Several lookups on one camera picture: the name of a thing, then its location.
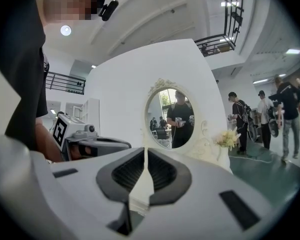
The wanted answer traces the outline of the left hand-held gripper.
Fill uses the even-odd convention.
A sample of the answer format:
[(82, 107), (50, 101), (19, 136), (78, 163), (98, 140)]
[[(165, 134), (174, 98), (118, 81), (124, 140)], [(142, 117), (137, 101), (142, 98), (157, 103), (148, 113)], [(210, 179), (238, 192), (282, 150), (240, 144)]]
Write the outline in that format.
[[(101, 157), (132, 148), (130, 143), (120, 139), (98, 137), (94, 125), (86, 124), (82, 120), (66, 114), (58, 115), (52, 137), (60, 149), (64, 161), (72, 161), (70, 147), (73, 145), (89, 147), (93, 157)], [(85, 148), (80, 147), (79, 150), (83, 155)]]

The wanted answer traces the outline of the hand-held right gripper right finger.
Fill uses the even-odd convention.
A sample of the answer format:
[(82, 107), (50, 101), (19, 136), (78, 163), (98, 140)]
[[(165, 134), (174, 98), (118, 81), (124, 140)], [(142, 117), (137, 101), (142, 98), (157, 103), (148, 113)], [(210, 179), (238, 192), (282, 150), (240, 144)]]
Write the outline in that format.
[(141, 240), (250, 240), (272, 210), (253, 187), (210, 162), (148, 149), (149, 171), (164, 186), (150, 197)]

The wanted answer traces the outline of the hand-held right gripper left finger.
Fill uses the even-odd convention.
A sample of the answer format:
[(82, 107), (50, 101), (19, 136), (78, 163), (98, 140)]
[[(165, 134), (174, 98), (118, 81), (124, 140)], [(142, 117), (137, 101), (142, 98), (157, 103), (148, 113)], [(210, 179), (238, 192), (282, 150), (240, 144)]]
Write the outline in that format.
[(54, 164), (39, 153), (31, 158), (49, 209), (76, 239), (130, 239), (130, 193), (144, 170), (143, 148)]

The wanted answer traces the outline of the person's left hand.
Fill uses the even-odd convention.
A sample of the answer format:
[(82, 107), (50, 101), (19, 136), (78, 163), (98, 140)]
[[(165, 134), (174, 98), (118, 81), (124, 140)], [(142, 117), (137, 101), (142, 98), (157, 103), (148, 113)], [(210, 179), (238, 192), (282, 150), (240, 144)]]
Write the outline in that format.
[[(80, 152), (81, 147), (84, 148), (83, 154)], [(82, 145), (72, 145), (70, 147), (70, 156), (73, 161), (89, 158), (91, 156), (91, 148)]]

